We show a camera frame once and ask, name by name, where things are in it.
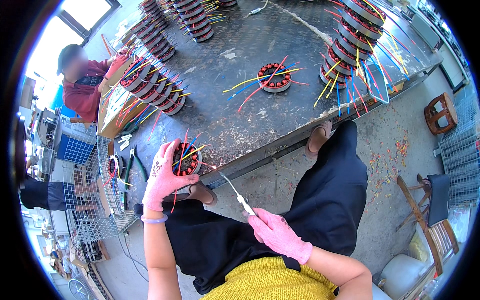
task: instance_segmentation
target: black skirt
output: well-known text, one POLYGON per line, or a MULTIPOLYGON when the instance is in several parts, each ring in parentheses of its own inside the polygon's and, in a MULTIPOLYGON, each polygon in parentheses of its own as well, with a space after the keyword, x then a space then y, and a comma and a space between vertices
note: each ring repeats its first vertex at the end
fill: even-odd
MULTIPOLYGON (((317 162, 302 177, 285 220, 304 241, 350 256, 366 203, 367 168, 356 155, 357 125, 342 123, 322 146, 317 162)), ((206 294, 225 282, 235 267, 253 259, 280 256, 257 241, 252 227, 204 210, 187 199, 164 203, 165 223, 175 260, 182 273, 206 294)))

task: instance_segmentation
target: round wooden stool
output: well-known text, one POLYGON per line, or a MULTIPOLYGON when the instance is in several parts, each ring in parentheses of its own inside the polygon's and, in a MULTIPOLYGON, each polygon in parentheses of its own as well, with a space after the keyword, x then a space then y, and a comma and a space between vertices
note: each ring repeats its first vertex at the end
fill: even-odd
POLYGON ((425 114, 425 120, 427 121, 427 126, 430 131, 437 135, 445 133, 450 129, 454 128, 458 124, 458 117, 456 116, 455 106, 453 105, 452 100, 447 93, 443 93, 440 96, 434 98, 423 110, 425 114), (437 112, 435 109, 435 104, 442 104, 443 110, 437 112), (439 118, 445 116, 448 122, 448 125, 440 127, 438 125, 439 118))

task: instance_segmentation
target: yellow knit top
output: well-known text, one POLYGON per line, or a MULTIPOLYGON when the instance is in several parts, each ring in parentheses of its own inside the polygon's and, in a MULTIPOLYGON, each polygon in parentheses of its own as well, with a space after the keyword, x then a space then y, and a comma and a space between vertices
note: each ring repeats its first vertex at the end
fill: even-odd
POLYGON ((287 269, 281 257, 264 257, 239 265, 225 283, 202 300, 331 300, 336 285, 317 271, 300 265, 287 269))

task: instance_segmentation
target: dark metal table surface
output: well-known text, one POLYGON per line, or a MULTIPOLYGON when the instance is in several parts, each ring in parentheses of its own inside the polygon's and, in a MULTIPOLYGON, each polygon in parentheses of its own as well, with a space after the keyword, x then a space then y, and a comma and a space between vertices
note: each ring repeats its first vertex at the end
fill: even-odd
MULTIPOLYGON (((337 6, 324 0, 310 2, 274 0, 260 13, 245 17, 248 12, 261 6, 263 2, 240 0, 238 5, 220 9, 216 13, 227 16, 224 22, 213 24, 214 36, 203 43, 195 43, 188 36, 183 36, 178 26, 169 25, 167 31, 176 44, 175 55, 166 63, 171 74, 180 73, 188 92, 184 107, 173 117, 160 116, 158 124, 148 142, 156 114, 147 119, 139 131, 130 139, 130 145, 136 145, 137 155, 150 171, 152 159, 162 143, 179 137, 183 139, 189 129, 189 141, 202 132, 196 145, 211 144, 202 150, 204 162, 222 168, 238 165, 249 158, 260 155, 268 156, 269 146, 286 143, 288 138, 299 132, 306 132, 322 120, 338 115, 336 93, 328 99, 325 96, 314 108, 313 104, 325 87, 318 73, 329 39, 335 39, 337 22, 335 16, 325 10, 339 12, 337 6), (234 91, 222 93, 236 84, 257 76, 259 69, 267 63, 281 62, 288 55, 285 65, 294 62, 300 70, 292 79, 310 85, 292 84, 281 93, 270 94, 260 90, 238 112, 239 106, 258 85, 246 89, 230 101, 228 97, 245 86, 234 91)), ((394 24, 387 20, 384 27, 395 35, 420 60, 400 48, 409 77, 424 74, 432 67, 438 66, 442 57, 433 53, 408 23, 385 10, 414 39, 414 45, 394 24)), ((386 35, 380 38, 385 43, 386 35)), ((395 84, 406 78, 393 63, 380 51, 376 51, 380 62, 388 70, 395 84)), ((367 89, 359 77, 354 80, 357 88, 368 99, 367 89)), ((342 111, 346 110, 345 91, 340 90, 342 111)), ((120 152, 128 158, 129 148, 120 152)), ((208 168, 202 166, 202 178, 208 168)), ((139 176, 136 165, 132 167, 130 181, 134 188, 128 193, 129 203, 140 202, 146 187, 139 176)))

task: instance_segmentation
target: purple bracelet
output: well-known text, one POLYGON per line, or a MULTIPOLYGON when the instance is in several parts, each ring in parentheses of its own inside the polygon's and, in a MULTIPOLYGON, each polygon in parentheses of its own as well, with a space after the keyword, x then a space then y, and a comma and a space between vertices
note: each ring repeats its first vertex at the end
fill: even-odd
POLYGON ((165 221, 168 220, 168 216, 167 215, 163 215, 163 218, 161 219, 147 219, 144 217, 144 215, 142 215, 140 217, 140 219, 144 222, 144 223, 148 223, 148 224, 158 224, 158 223, 164 223, 165 221))

